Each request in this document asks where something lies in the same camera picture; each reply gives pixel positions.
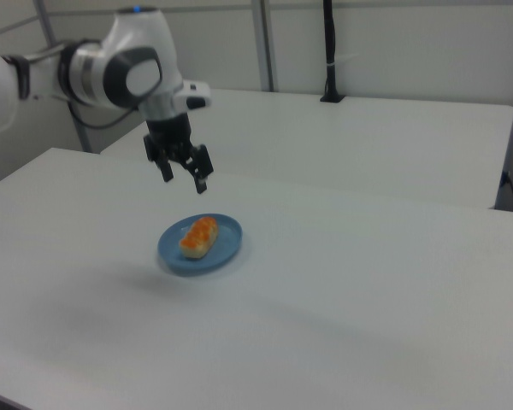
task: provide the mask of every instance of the table surface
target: table surface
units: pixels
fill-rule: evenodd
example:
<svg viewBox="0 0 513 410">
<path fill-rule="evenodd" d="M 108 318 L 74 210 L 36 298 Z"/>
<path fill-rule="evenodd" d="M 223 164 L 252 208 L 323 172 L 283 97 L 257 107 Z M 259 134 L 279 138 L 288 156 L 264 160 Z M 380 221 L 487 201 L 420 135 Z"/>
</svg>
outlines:
<svg viewBox="0 0 513 410">
<path fill-rule="evenodd" d="M 213 90 L 190 113 L 192 141 L 215 170 L 476 208 L 491 208 L 513 108 L 456 102 Z M 146 124 L 105 149 L 148 161 Z"/>
<path fill-rule="evenodd" d="M 179 277 L 164 230 L 244 229 Z M 513 409 L 513 214 L 53 149 L 0 182 L 0 395 L 45 409 Z"/>
</svg>

